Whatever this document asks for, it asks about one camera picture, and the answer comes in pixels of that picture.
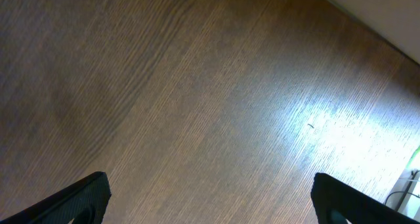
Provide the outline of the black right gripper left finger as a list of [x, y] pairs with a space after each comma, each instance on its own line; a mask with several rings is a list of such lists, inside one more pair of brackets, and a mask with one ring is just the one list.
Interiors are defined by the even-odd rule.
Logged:
[[110, 197], [107, 175], [96, 171], [1, 222], [101, 224]]

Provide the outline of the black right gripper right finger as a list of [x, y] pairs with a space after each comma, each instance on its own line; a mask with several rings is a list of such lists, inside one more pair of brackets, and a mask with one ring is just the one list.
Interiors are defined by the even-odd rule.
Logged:
[[319, 224], [418, 224], [326, 173], [314, 176], [310, 197]]

